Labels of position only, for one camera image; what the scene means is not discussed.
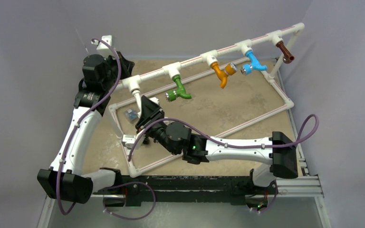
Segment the white faucet chrome knob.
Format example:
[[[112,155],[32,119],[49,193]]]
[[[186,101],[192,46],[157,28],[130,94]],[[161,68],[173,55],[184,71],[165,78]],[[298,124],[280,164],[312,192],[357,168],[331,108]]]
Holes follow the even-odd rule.
[[[138,107],[137,116],[140,117],[141,113],[142,113],[141,92],[140,92],[140,90],[136,89],[136,90],[132,91],[132,95],[134,96],[135,101],[137,103],[137,107]],[[151,100],[152,102],[154,102],[157,105],[160,104],[160,101],[157,97],[151,97],[151,98],[149,98],[149,100]]]

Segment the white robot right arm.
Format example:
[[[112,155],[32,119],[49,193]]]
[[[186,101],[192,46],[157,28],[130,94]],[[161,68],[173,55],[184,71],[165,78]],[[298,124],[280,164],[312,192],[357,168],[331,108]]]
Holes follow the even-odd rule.
[[[144,95],[135,127],[137,135],[131,152],[142,144],[143,138],[149,137],[190,164],[219,160],[260,162],[262,165],[250,172],[248,180],[248,188],[253,193],[260,193],[276,178],[298,177],[296,146],[282,132],[246,140],[210,137],[184,121],[167,119],[163,109]]]

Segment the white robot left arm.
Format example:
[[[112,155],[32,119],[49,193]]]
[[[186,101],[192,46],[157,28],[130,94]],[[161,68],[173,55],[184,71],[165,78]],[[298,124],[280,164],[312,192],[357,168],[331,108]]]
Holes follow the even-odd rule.
[[[37,180],[52,198],[84,204],[91,194],[106,189],[118,194],[123,187],[120,170],[101,168],[83,174],[84,158],[91,137],[102,119],[110,101],[107,96],[117,76],[130,77],[134,62],[117,52],[115,57],[104,58],[100,54],[89,55],[83,60],[83,78],[78,84],[78,93],[73,104],[73,116],[66,138],[48,169],[40,169]]]

